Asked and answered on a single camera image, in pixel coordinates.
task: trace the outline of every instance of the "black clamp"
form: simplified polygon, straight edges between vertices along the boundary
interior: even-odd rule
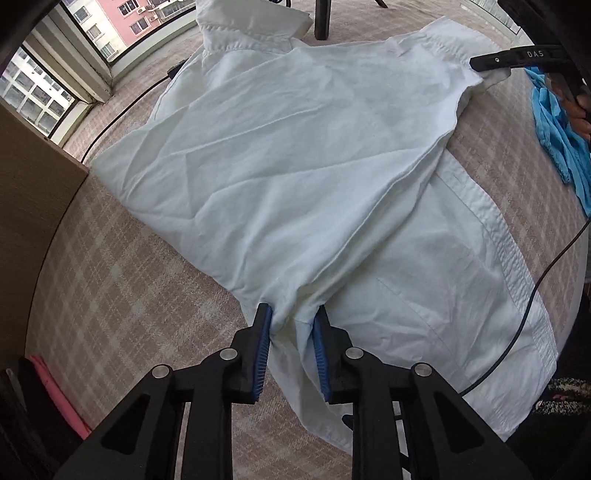
[[[353,404],[353,480],[531,480],[527,467],[428,364],[400,368],[354,347],[321,307],[313,326],[324,399]],[[400,403],[408,457],[392,402]]]
[[[173,480],[185,403],[191,402],[181,478],[232,478],[232,403],[259,399],[269,353],[271,308],[229,348],[199,365],[157,365],[61,467],[54,480]]]

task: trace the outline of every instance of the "human hand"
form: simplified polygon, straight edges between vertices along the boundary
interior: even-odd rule
[[[571,102],[567,100],[563,91],[550,79],[547,79],[548,88],[558,97],[560,105],[566,110],[566,114],[569,116],[570,126],[583,137],[587,142],[591,141],[591,115],[589,118],[587,112],[591,112],[591,96],[586,93],[577,95],[577,102]]]

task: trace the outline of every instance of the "black chair leg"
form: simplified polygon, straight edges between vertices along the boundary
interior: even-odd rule
[[[329,22],[330,0],[316,0],[316,19],[314,21],[316,40],[326,40],[329,37]]]

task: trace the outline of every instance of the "black cable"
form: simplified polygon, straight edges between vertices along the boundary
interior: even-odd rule
[[[463,390],[463,391],[460,392],[460,395],[462,397],[464,395],[470,393],[478,385],[480,385],[482,382],[484,382],[484,380],[486,380],[490,376],[490,374],[495,371],[496,367],[498,367],[501,364],[501,362],[505,359],[505,357],[509,354],[509,351],[513,348],[513,345],[515,345],[516,341],[518,340],[519,335],[521,335],[521,331],[523,330],[523,327],[525,326],[525,322],[527,321],[527,315],[528,315],[528,313],[530,312],[530,309],[531,309],[531,304],[534,302],[535,293],[538,291],[538,287],[542,283],[542,280],[544,279],[544,277],[546,276],[546,274],[550,271],[550,269],[554,266],[554,264],[558,260],[560,260],[560,257],[562,257],[568,251],[568,249],[570,247],[572,247],[573,244],[579,239],[579,237],[583,234],[583,232],[585,231],[585,229],[589,226],[589,223],[591,223],[591,218],[589,218],[589,220],[587,220],[585,222],[585,224],[583,225],[583,228],[581,228],[581,230],[579,231],[579,233],[577,233],[574,236],[574,238],[570,241],[570,243],[566,247],[564,247],[564,249],[558,254],[558,256],[556,256],[556,258],[553,259],[552,262],[550,262],[550,265],[548,265],[546,267],[546,269],[544,270],[544,272],[542,273],[542,275],[540,276],[540,278],[538,279],[538,281],[535,283],[534,289],[531,291],[530,300],[527,303],[527,307],[525,309],[525,313],[523,314],[523,318],[521,319],[521,324],[519,325],[519,328],[517,329],[517,332],[513,336],[513,339],[511,340],[511,343],[509,343],[509,345],[507,346],[507,348],[505,349],[505,351],[501,354],[501,356],[497,359],[497,361],[492,365],[492,367],[490,367],[478,380],[476,380],[467,389],[465,389],[465,390]]]
[[[94,139],[94,140],[93,140],[93,141],[90,143],[89,147],[86,149],[86,152],[84,153],[84,155],[83,155],[83,157],[82,157],[82,160],[80,160],[80,161],[81,161],[82,163],[84,163],[84,160],[85,160],[86,156],[88,155],[88,153],[90,152],[90,149],[92,149],[92,147],[94,147],[94,146],[95,146],[95,143],[97,143],[97,142],[98,142],[99,138],[100,138],[100,137],[102,137],[102,136],[105,134],[105,132],[106,132],[106,131],[107,131],[109,128],[111,128],[111,127],[113,126],[113,124],[114,124],[114,123],[115,123],[117,120],[119,120],[119,118],[121,118],[122,116],[124,116],[124,115],[125,115],[125,114],[126,114],[128,111],[129,111],[129,109],[130,109],[131,107],[133,107],[133,106],[134,106],[136,103],[138,103],[138,102],[139,102],[139,101],[140,101],[140,100],[141,100],[141,99],[142,99],[142,98],[143,98],[143,97],[144,97],[144,96],[145,96],[147,93],[149,93],[150,91],[152,91],[153,89],[155,89],[155,88],[156,88],[158,85],[160,85],[160,84],[161,84],[163,81],[165,81],[165,80],[168,80],[169,78],[170,78],[170,76],[169,76],[169,75],[166,75],[166,77],[164,77],[164,78],[160,79],[159,81],[157,81],[156,83],[154,83],[154,84],[153,84],[151,87],[149,87],[149,88],[148,88],[146,91],[142,92],[142,93],[140,94],[140,96],[139,96],[139,97],[137,97],[137,98],[136,98],[136,99],[135,99],[133,102],[131,102],[131,103],[130,103],[130,104],[127,106],[127,107],[125,107],[125,108],[123,109],[123,111],[122,111],[122,112],[121,112],[119,115],[117,115],[117,116],[115,117],[115,119],[113,119],[113,121],[112,121],[112,122],[111,122],[109,125],[107,125],[106,127],[104,127],[103,131],[102,131],[100,134],[98,134],[98,136],[97,136],[97,137],[96,137],[96,138],[95,138],[95,139]]]

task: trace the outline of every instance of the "blue cloth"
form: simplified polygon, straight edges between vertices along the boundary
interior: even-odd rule
[[[570,126],[566,111],[556,95],[546,88],[544,74],[537,68],[525,69],[534,88],[531,107],[540,145],[550,155],[564,184],[572,183],[585,215],[591,216],[591,160],[589,145]]]

